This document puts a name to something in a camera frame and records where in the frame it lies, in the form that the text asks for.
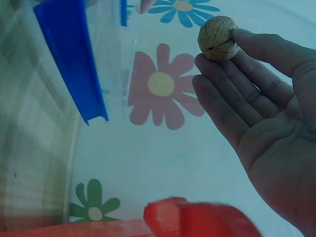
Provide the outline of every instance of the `fingernail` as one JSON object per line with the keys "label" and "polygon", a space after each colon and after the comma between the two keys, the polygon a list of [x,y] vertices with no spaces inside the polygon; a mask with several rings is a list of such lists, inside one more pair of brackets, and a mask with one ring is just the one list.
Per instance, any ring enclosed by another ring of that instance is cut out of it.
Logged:
{"label": "fingernail", "polygon": [[235,28],[235,29],[233,29],[233,33],[234,33],[234,34],[243,35],[243,36],[252,34],[251,31],[245,30],[245,29],[243,29],[243,28]]}

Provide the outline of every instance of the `white surface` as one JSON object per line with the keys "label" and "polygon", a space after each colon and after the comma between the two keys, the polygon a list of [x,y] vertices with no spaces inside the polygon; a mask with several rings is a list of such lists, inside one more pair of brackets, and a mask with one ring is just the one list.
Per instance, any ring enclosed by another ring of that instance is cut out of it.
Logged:
{"label": "white surface", "polygon": [[[239,27],[257,33],[279,34],[315,48],[316,20],[312,16],[315,8],[298,9],[314,3],[307,0],[304,3],[270,2],[213,0],[209,4],[221,9],[214,15],[230,16]],[[196,56],[199,27],[184,28],[177,17],[170,24],[162,24],[159,21],[162,16],[142,16],[138,50],[150,55],[154,62],[160,43],[170,46],[171,60],[181,53]],[[198,70],[194,68],[188,74],[198,74]],[[183,113],[185,124],[175,131],[165,124],[154,126],[151,115],[142,126],[133,125],[129,119],[109,124],[95,119],[90,127],[84,125],[79,134],[73,202],[78,203],[75,185],[96,178],[108,192],[111,187],[120,190],[120,195],[141,211],[148,202],[169,196],[181,196],[190,201],[219,201],[242,210],[265,237],[302,236],[259,197],[233,149],[209,117],[194,117],[186,110]]]}

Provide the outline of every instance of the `red plastic piece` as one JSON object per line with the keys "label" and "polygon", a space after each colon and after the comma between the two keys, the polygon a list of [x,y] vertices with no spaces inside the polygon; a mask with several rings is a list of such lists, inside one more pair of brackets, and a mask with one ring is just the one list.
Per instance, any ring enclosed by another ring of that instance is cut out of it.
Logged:
{"label": "red plastic piece", "polygon": [[189,203],[180,197],[150,203],[144,220],[156,237],[261,237],[235,207]]}
{"label": "red plastic piece", "polygon": [[143,220],[69,223],[0,237],[261,237],[238,209],[172,197],[149,203]]}

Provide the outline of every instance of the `walnut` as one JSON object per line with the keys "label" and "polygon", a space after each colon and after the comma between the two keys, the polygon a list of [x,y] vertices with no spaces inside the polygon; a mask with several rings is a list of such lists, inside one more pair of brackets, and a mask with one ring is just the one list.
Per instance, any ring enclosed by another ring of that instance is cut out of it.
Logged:
{"label": "walnut", "polygon": [[234,28],[237,28],[236,23],[227,16],[216,16],[205,22],[197,41],[206,58],[224,62],[237,54],[239,46],[233,39]]}

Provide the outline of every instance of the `flower pattern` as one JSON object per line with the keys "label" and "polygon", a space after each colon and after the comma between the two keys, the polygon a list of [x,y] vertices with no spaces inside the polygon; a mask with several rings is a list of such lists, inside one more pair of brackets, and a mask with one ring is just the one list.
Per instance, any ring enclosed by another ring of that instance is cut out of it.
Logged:
{"label": "flower pattern", "polygon": [[185,119],[176,102],[192,115],[204,114],[198,100],[189,95],[194,94],[193,75],[182,76],[193,68],[194,57],[180,54],[169,63],[169,54],[167,44],[157,47],[157,68],[146,53],[135,54],[128,98],[128,106],[134,106],[130,121],[135,125],[144,124],[152,111],[156,126],[160,126],[165,118],[169,129],[179,129]]}
{"label": "flower pattern", "polygon": [[178,13],[181,24],[187,28],[191,28],[194,22],[198,26],[202,26],[208,19],[214,16],[205,11],[220,11],[220,9],[203,5],[201,3],[209,2],[209,0],[157,0],[154,6],[148,11],[151,14],[163,13],[160,19],[162,23],[169,23]]}
{"label": "flower pattern", "polygon": [[87,188],[87,199],[84,195],[84,184],[76,186],[76,195],[82,206],[70,203],[69,215],[81,217],[76,222],[93,222],[93,221],[117,221],[106,214],[116,210],[120,206],[118,198],[111,198],[102,204],[102,186],[99,180],[91,179]]}

